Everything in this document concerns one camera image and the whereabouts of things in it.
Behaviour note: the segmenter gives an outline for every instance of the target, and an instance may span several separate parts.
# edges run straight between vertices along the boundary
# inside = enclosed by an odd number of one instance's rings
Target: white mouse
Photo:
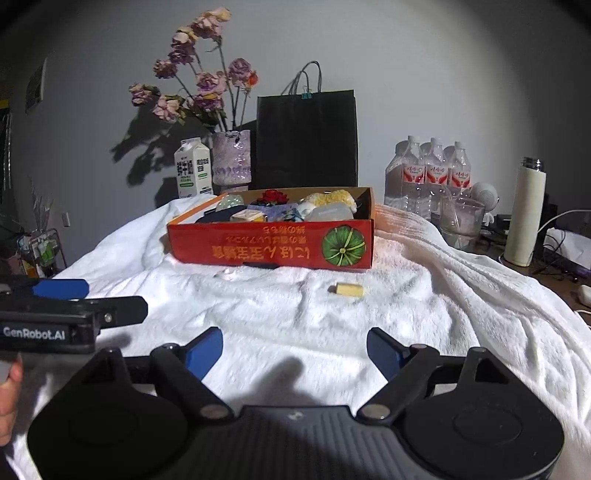
[[[577,293],[579,294],[579,302],[587,307],[591,307],[591,287],[581,285]]]

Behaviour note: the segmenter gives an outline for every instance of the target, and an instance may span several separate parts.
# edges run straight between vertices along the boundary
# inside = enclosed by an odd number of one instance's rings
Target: dried flower
[[[169,99],[166,95],[162,95],[152,112],[160,119],[171,122],[181,117],[179,109],[180,102],[177,99]]]
[[[193,102],[205,112],[214,112],[223,108],[222,96],[217,93],[210,93],[206,96],[197,95],[193,97]]]
[[[170,60],[156,60],[154,73],[159,79],[169,79],[177,74],[177,66]]]
[[[219,7],[199,15],[191,23],[191,30],[197,37],[211,38],[212,40],[219,41],[222,37],[222,26],[220,22],[227,22],[228,20],[230,20],[230,10],[225,7]]]
[[[193,33],[190,27],[180,27],[173,37],[172,47],[176,45],[195,45],[198,36]]]
[[[205,97],[209,94],[221,95],[226,90],[226,77],[223,72],[216,75],[209,72],[198,73],[195,77],[197,96]]]
[[[228,65],[228,77],[234,87],[243,86],[251,72],[251,64],[244,59],[234,59]]]
[[[232,16],[230,10],[228,10],[226,7],[217,7],[215,10],[210,10],[205,13],[216,17],[220,22],[227,22]]]
[[[187,43],[185,45],[173,45],[174,49],[172,52],[168,54],[168,58],[174,64],[183,64],[186,65],[187,63],[192,63],[195,61],[195,48]]]
[[[136,83],[129,87],[131,93],[131,103],[135,106],[148,103],[155,96],[160,95],[158,87],[151,85],[144,85],[143,83]]]

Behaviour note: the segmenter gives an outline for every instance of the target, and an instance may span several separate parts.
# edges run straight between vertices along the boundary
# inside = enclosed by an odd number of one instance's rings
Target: green melon illustration
[[[349,225],[331,228],[322,239],[324,259],[337,267],[355,265],[364,253],[363,234]]]

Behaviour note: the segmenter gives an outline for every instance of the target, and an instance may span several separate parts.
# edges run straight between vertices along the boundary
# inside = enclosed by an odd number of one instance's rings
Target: milk carton
[[[182,140],[180,148],[174,153],[174,161],[177,164],[179,198],[213,193],[209,149],[203,145],[201,138]]]

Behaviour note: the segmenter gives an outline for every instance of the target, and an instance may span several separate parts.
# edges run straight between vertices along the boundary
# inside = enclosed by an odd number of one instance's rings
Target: pink flower
[[[227,22],[228,20],[230,20],[230,10],[219,7],[199,15],[191,24],[191,30],[198,37],[218,41],[222,37],[220,22]]]
[[[207,95],[221,95],[226,90],[226,77],[223,72],[217,75],[209,72],[198,73],[195,77],[197,83],[197,96],[206,97]]]
[[[179,108],[180,103],[178,100],[167,100],[166,95],[162,95],[158,99],[158,103],[156,104],[152,112],[161,120],[171,122],[175,121],[177,118],[181,116]]]
[[[228,77],[234,87],[243,86],[251,73],[251,64],[244,59],[234,59],[228,65]]]
[[[131,93],[131,103],[135,106],[148,103],[154,96],[160,95],[158,87],[151,85],[144,85],[143,83],[136,83],[129,87]]]
[[[156,60],[154,73],[159,79],[169,79],[177,74],[177,66],[170,60]]]

